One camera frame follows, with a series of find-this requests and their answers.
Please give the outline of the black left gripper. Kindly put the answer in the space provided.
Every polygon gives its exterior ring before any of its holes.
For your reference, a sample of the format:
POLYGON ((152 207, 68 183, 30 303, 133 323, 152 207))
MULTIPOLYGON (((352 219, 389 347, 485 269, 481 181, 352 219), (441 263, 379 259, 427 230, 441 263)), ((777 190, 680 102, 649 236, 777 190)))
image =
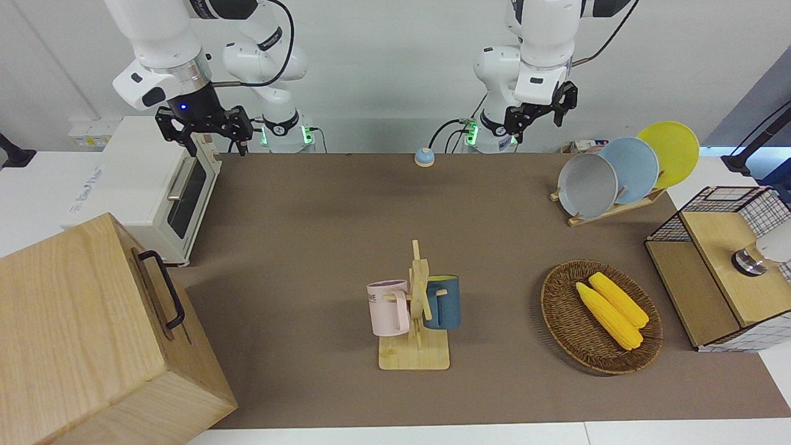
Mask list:
POLYGON ((556 90, 549 105, 522 103, 506 107, 504 127, 516 144, 522 143, 524 129, 547 114, 553 113, 554 125, 562 127, 565 115, 577 107, 577 95, 576 84, 566 81, 556 90))

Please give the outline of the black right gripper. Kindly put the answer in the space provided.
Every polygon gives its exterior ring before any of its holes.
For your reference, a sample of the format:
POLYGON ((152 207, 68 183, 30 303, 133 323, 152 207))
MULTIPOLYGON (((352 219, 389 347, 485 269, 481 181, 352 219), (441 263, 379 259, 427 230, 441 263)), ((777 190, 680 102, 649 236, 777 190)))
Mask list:
POLYGON ((169 142, 184 143, 190 156, 197 149, 191 134, 218 134, 237 143, 240 156, 248 154, 253 127, 246 110, 240 106, 224 109, 212 83, 189 94, 176 96, 156 111, 155 121, 169 142))

